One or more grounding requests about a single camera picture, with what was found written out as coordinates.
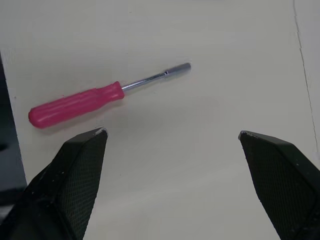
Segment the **textured black surface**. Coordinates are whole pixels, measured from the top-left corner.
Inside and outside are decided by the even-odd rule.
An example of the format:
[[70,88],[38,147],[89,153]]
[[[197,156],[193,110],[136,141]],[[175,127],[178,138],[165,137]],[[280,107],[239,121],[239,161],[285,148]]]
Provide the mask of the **textured black surface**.
[[66,141],[0,225],[1,240],[82,240],[97,196],[108,134]]
[[82,240],[97,196],[105,153],[105,136],[81,149],[57,194],[57,206],[77,240]]
[[240,141],[257,196],[274,228],[282,240],[295,239],[308,228],[315,191],[274,144],[245,133]]

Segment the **screwdriver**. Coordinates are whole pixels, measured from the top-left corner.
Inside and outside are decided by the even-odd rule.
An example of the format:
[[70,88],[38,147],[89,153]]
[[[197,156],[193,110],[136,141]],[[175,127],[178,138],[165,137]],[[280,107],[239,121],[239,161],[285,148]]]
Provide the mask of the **screwdriver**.
[[71,96],[31,108],[28,117],[36,128],[44,129],[67,121],[85,113],[92,112],[107,103],[123,99],[125,93],[154,80],[163,79],[191,69],[190,63],[184,63],[167,69],[154,76],[121,86],[118,81],[101,88],[92,88]]

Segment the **pink plastic handle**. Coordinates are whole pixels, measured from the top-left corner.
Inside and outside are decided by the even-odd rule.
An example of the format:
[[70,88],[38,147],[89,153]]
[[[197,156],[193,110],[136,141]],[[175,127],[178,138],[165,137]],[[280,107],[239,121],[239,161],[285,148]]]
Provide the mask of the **pink plastic handle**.
[[29,112],[29,121],[36,128],[44,129],[124,97],[124,91],[116,81],[102,88],[93,88],[34,107]]

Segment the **white table surface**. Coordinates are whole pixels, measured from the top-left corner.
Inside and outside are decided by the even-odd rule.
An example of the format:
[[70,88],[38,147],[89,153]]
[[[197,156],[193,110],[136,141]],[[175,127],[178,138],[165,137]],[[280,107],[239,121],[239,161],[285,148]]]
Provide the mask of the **white table surface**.
[[[292,0],[2,0],[27,181],[76,134],[109,138],[85,239],[277,240],[238,134],[316,149]],[[190,61],[189,74],[40,130],[30,108]]]

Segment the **screwdriver shaft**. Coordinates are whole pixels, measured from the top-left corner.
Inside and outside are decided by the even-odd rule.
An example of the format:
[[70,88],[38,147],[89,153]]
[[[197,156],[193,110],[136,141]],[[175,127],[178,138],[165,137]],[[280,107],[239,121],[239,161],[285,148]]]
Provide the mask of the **screwdriver shaft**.
[[154,80],[163,79],[163,78],[166,78],[166,77],[169,77],[171,75],[178,74],[178,73],[183,73],[183,72],[188,71],[190,69],[191,69],[190,63],[184,63],[184,64],[181,64],[181,65],[172,67],[170,69],[167,69],[164,72],[158,73],[158,74],[156,74],[154,76],[150,76],[148,78],[145,78],[145,79],[142,79],[142,80],[139,80],[139,81],[135,81],[135,82],[130,83],[128,85],[122,86],[121,88],[122,88],[122,90],[124,92],[126,92],[128,90],[135,89],[135,88],[137,88],[139,86],[142,86],[142,85],[145,85],[147,83],[150,83],[150,82],[152,82]]

